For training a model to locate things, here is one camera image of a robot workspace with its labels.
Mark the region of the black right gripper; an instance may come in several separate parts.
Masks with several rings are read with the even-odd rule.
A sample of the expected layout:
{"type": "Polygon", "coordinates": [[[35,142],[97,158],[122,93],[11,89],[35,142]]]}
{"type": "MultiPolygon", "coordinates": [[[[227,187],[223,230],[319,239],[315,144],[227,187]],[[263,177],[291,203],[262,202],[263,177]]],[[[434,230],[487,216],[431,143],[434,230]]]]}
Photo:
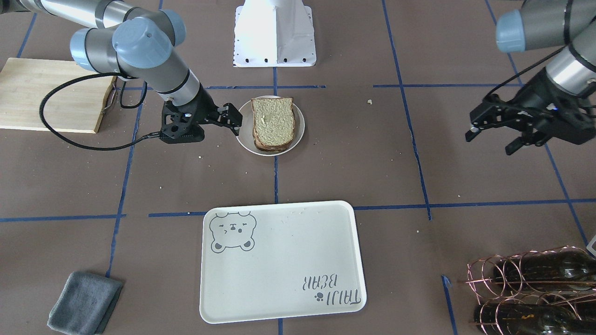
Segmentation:
{"type": "Polygon", "coordinates": [[[243,115],[233,104],[225,103],[218,108],[206,89],[200,86],[195,98],[187,104],[164,103],[159,138],[166,144],[201,142],[205,138],[204,124],[227,127],[239,136],[242,123],[243,115]]]}

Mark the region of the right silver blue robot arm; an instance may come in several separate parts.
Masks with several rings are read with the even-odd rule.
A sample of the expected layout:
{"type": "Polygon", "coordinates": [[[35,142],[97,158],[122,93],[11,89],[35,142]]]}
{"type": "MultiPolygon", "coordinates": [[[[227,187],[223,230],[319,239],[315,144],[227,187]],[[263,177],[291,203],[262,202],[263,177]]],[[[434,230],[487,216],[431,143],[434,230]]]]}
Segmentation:
{"type": "Polygon", "coordinates": [[[105,76],[141,79],[164,100],[161,128],[141,136],[167,144],[204,140],[203,125],[228,128],[238,136],[242,114],[226,103],[219,107],[191,68],[176,52],[185,41],[183,19],[171,10],[150,11],[122,0],[3,0],[1,13],[47,13],[78,23],[73,34],[73,60],[91,75],[70,80],[51,90],[39,105],[39,117],[53,134],[44,109],[54,94],[70,85],[105,76]]]}

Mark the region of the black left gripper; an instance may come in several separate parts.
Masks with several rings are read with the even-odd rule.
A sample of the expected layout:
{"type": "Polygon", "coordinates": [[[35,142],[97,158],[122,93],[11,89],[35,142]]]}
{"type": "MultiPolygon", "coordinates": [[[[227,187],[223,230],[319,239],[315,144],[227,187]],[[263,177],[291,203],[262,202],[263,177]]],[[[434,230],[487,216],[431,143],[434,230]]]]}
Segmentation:
{"type": "Polygon", "coordinates": [[[581,145],[595,138],[595,106],[589,96],[595,83],[573,95],[560,89],[545,69],[534,75],[509,101],[490,91],[470,113],[466,142],[472,142],[489,128],[508,127],[520,135],[505,146],[513,155],[522,147],[543,146],[551,138],[581,145]]]}

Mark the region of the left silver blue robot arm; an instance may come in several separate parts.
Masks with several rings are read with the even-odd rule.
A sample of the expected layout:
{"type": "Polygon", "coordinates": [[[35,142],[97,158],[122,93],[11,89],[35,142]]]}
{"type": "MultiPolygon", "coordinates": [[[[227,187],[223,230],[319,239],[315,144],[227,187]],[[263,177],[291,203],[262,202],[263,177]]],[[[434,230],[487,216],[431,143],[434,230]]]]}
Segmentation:
{"type": "Polygon", "coordinates": [[[466,142],[482,131],[508,127],[520,136],[505,147],[512,155],[523,146],[543,146],[551,138],[581,145],[595,137],[596,45],[593,0],[525,0],[496,24],[503,53],[557,47],[547,62],[509,100],[490,91],[470,113],[466,142]]]}

